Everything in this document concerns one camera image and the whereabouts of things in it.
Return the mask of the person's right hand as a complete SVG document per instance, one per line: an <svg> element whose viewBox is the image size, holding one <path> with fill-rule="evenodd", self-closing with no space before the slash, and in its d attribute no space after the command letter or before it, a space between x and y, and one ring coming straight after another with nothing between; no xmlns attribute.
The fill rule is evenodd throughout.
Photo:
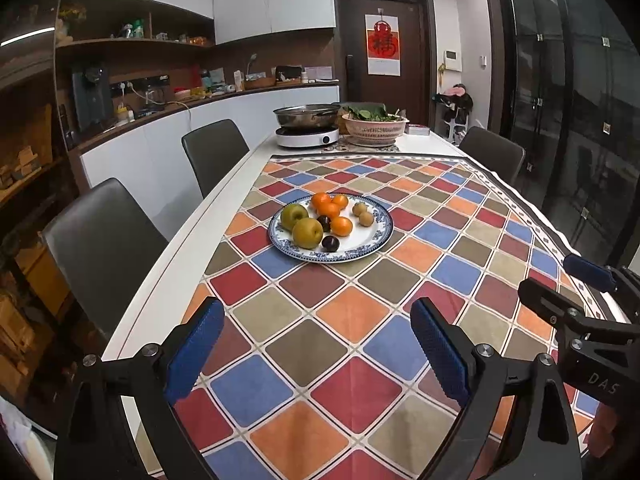
<svg viewBox="0 0 640 480"><path fill-rule="evenodd" d="M611 448L617 448L620 445L618 426L620 426L620 414L615 408L600 403L587 442L591 456L602 458Z"/></svg>

